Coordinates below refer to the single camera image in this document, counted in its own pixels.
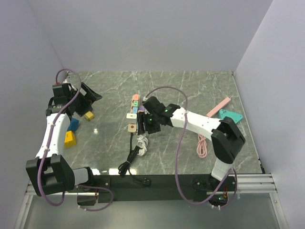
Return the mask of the large yellow cube plug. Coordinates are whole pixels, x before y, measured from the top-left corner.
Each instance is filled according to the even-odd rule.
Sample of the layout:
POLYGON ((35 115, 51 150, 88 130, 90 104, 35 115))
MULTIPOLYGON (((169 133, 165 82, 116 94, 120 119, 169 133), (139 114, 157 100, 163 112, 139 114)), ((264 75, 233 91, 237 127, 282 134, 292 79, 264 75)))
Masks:
POLYGON ((64 147, 69 148, 72 146, 75 146, 76 143, 76 137, 73 131, 67 131, 65 135, 65 140, 64 140, 64 147))

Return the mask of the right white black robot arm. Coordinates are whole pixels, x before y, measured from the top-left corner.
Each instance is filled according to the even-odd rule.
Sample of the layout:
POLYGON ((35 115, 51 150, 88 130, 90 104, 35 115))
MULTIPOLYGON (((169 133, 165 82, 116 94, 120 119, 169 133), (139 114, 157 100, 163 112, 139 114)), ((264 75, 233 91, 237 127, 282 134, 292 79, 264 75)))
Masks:
POLYGON ((245 138, 233 119, 210 118, 190 112, 178 105, 165 106, 152 96, 144 98, 143 104, 148 112, 144 115, 144 126, 149 134, 159 132, 161 125, 185 128, 200 134, 212 142, 216 162, 209 178, 209 185, 214 190, 225 186, 225 174, 245 144, 245 138))

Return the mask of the small yellow plug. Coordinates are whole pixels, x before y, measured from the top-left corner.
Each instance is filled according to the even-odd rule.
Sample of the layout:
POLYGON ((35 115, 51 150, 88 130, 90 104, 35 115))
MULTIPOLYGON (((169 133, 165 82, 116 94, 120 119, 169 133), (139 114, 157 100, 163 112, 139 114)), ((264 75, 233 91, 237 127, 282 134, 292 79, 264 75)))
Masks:
POLYGON ((91 121, 93 118, 94 118, 94 114, 91 112, 91 111, 88 111, 84 114, 84 118, 87 120, 87 121, 91 121))

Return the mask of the blue cube adapter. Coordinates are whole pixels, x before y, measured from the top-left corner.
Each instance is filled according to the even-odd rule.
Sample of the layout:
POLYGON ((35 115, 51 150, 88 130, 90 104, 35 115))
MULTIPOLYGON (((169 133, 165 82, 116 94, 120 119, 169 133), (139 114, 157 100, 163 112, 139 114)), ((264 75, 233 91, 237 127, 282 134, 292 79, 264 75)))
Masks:
POLYGON ((68 131, 72 131, 75 132, 79 127, 79 120, 72 118, 69 127, 67 128, 67 132, 68 131))

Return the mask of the pink power strip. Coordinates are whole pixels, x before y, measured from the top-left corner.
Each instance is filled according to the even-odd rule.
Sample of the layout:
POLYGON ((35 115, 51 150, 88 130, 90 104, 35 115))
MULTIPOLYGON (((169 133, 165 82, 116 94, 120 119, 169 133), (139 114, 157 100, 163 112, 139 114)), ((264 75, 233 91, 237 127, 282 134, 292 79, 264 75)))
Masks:
POLYGON ((210 112, 206 114, 207 117, 213 117, 215 116, 221 109, 223 109, 229 102, 231 101, 231 98, 226 97, 223 99, 218 105, 216 105, 210 112))

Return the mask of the teal power strip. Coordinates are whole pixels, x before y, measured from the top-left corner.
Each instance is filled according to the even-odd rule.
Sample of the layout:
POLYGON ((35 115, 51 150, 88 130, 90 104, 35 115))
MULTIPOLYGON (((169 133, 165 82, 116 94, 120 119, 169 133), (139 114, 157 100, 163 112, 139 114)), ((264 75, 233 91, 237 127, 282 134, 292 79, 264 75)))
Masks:
POLYGON ((232 112, 232 111, 228 111, 225 109, 220 109, 218 112, 219 118, 220 119, 225 119, 226 117, 231 118, 235 124, 237 124, 238 122, 240 122, 243 119, 243 115, 236 113, 236 112, 232 112))

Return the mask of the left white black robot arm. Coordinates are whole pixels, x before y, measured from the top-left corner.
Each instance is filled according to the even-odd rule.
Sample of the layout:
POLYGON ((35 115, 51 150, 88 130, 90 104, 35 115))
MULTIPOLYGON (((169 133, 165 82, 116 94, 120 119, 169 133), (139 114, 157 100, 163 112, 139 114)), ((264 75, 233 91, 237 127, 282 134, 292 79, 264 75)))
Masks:
POLYGON ((42 145, 35 158, 26 162, 26 171, 38 196, 71 191, 78 185, 89 192, 95 187, 95 179, 89 167, 72 169, 64 159, 64 140, 73 114, 84 116, 92 111, 92 104, 102 98, 85 83, 85 94, 79 93, 70 83, 53 85, 54 96, 46 109, 47 128, 42 145))

